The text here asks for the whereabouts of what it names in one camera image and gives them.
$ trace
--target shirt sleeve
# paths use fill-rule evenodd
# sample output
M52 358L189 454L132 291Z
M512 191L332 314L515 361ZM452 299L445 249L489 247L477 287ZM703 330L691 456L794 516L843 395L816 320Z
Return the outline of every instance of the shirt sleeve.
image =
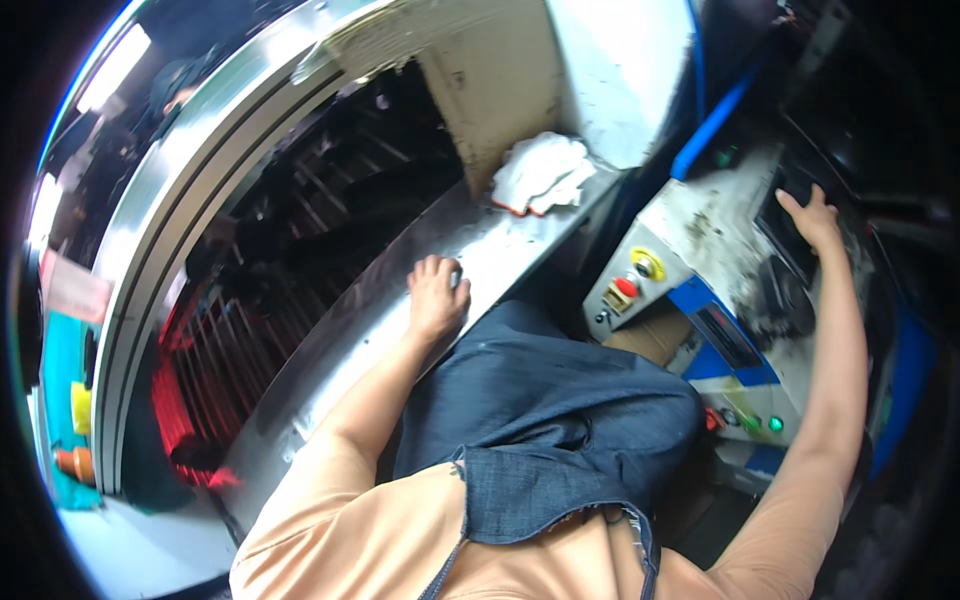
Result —
M336 436L315 436L297 453L263 506L233 569L307 530L325 527L351 500L372 489L374 477L354 444Z
M844 494L827 457L774 479L754 513L707 572L731 599L805 600L836 535Z

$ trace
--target person's right hand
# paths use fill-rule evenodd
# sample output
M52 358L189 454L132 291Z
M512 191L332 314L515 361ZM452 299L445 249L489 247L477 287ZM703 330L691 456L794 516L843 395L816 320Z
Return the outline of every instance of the person's right hand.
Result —
M797 199L778 189L777 201L783 210L793 218L793 224L804 240L818 254L831 251L843 251L843 236L837 225L837 207L827 204L827 195L822 187L814 183L810 187L810 202L800 206Z
M470 281L463 279L450 287L450 277L460 270L454 258L430 254L414 265L407 276L410 288L410 333L427 344L435 344L447 332L463 324L464 309L470 300Z

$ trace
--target red button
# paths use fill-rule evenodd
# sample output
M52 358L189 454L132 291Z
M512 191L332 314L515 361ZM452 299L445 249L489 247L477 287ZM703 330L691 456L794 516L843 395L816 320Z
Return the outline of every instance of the red button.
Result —
M616 285L616 289L626 296L627 298L636 298L636 285L626 277L618 277L613 280L613 283Z

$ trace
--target denim apron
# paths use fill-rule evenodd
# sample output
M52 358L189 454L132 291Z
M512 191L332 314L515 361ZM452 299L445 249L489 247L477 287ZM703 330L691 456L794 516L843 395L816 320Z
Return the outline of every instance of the denim apron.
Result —
M652 600L660 568L648 511L704 426L696 392L646 359L567 339L505 302L411 394L394 477L449 461L467 486L461 539L420 600L440 594L464 540L528 540L565 516L619 506Z

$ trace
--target metal ledge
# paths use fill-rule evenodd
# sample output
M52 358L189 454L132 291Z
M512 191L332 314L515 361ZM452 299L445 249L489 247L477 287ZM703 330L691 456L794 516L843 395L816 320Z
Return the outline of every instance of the metal ledge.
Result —
M382 253L334 303L287 361L230 448L215 481L230 526L246 536L294 454L333 404L406 330L406 276L428 254L456 256L472 284L463 335L517 281L554 251L599 203L620 172L596 164L579 207L544 217L513 213L470 198L461 181ZM437 348L426 372L453 345Z
M165 291L257 161L346 83L333 60L299 85L289 78L324 28L366 4L325 8L320 18L318 4L308 2L252 39L200 86L124 191L93 269L116 281L93 381L91 450L101 492L120 491L133 380Z

